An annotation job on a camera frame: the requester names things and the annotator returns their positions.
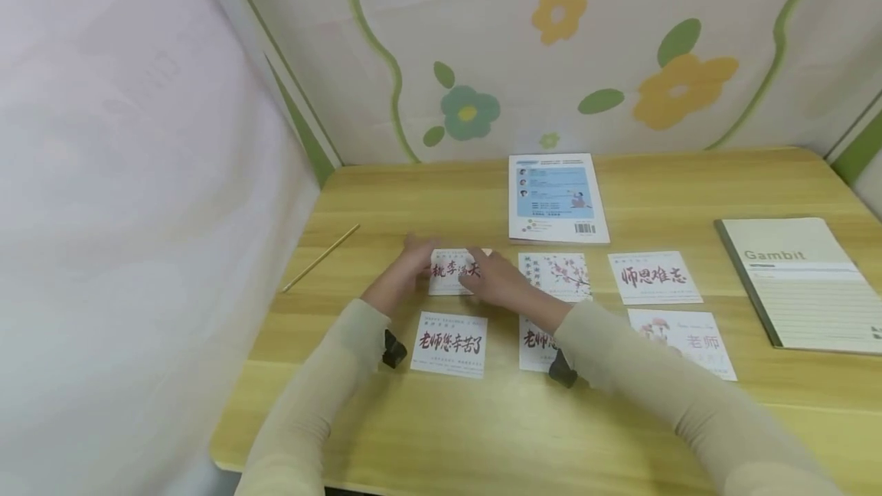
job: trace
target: pencil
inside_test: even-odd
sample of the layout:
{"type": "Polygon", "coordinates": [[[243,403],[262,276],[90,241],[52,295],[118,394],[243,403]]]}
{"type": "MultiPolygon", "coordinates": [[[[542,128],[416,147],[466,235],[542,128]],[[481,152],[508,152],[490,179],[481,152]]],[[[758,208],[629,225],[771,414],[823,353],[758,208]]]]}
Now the pencil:
{"type": "Polygon", "coordinates": [[[310,263],[309,266],[307,266],[305,269],[303,269],[303,271],[300,274],[298,274],[297,276],[294,276],[294,279],[291,280],[290,282],[288,282],[288,285],[285,286],[283,289],[281,289],[281,292],[288,293],[289,289],[291,289],[291,286],[294,286],[295,283],[299,282],[303,276],[306,276],[307,274],[309,274],[309,270],[314,269],[315,265],[318,265],[322,260],[325,259],[325,257],[329,256],[329,254],[331,254],[331,251],[333,251],[337,247],[339,247],[341,245],[341,243],[346,241],[347,237],[352,235],[353,232],[358,230],[360,227],[361,227],[360,224],[355,224],[352,228],[350,228],[347,233],[345,233],[341,236],[340,240],[333,242],[329,248],[325,249],[324,253],[320,254],[320,256],[318,256],[317,259],[313,260],[313,262],[310,263]]]}

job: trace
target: long sleeve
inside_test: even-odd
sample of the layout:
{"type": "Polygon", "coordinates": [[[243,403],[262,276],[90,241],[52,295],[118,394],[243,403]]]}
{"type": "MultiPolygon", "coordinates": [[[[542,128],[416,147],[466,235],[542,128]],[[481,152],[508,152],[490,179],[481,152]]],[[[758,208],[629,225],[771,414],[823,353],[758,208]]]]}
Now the long sleeve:
{"type": "Polygon", "coordinates": [[[585,301],[555,332],[592,387],[621,393],[667,422],[725,496],[841,492],[802,444],[733,384],[634,332],[585,301]]]}
{"type": "Polygon", "coordinates": [[[237,496],[320,496],[322,446],[337,411],[377,368],[389,318],[360,299],[343,310],[257,433],[237,496]]]}

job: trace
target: table surface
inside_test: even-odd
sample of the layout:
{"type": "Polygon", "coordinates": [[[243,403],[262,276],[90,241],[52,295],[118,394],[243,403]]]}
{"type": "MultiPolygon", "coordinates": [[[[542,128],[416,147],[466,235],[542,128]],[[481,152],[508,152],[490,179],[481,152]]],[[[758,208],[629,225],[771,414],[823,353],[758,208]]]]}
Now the table surface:
{"type": "MultiPolygon", "coordinates": [[[[612,244],[513,246],[507,161],[337,171],[283,280],[355,223],[361,229],[278,294],[211,440],[242,471],[273,402],[338,313],[399,253],[407,230],[450,246],[585,253],[594,298],[624,315],[607,253],[678,250],[713,312],[738,384],[795,432],[849,494],[882,494],[882,357],[773,349],[720,245],[717,218],[816,216],[882,288],[882,225],[817,155],[799,148],[594,156],[612,244]]],[[[419,310],[489,318],[483,380],[380,366],[333,425],[330,486],[376,494],[713,494],[671,428],[580,380],[565,390],[518,369],[518,318],[415,295],[394,333],[410,349],[419,310]]]]}

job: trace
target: wall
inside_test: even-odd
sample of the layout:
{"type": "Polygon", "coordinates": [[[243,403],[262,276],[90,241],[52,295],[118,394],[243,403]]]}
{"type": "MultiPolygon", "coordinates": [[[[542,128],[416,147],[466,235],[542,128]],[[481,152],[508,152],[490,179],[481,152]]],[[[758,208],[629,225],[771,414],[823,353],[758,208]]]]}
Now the wall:
{"type": "Polygon", "coordinates": [[[875,0],[252,0],[345,163],[796,144],[882,89],[875,0]]]}
{"type": "Polygon", "coordinates": [[[270,69],[214,0],[0,14],[0,494],[229,494],[207,441],[318,193],[270,69]]]}

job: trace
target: notebook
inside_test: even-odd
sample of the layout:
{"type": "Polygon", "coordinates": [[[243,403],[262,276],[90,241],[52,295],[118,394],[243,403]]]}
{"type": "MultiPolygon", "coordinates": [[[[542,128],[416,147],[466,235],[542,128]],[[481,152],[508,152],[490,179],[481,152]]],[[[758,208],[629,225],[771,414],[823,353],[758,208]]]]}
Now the notebook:
{"type": "Polygon", "coordinates": [[[824,219],[714,224],[773,346],[882,354],[882,299],[824,219]]]}
{"type": "Polygon", "coordinates": [[[508,169],[512,243],[609,243],[591,154],[511,155],[508,169]]]}

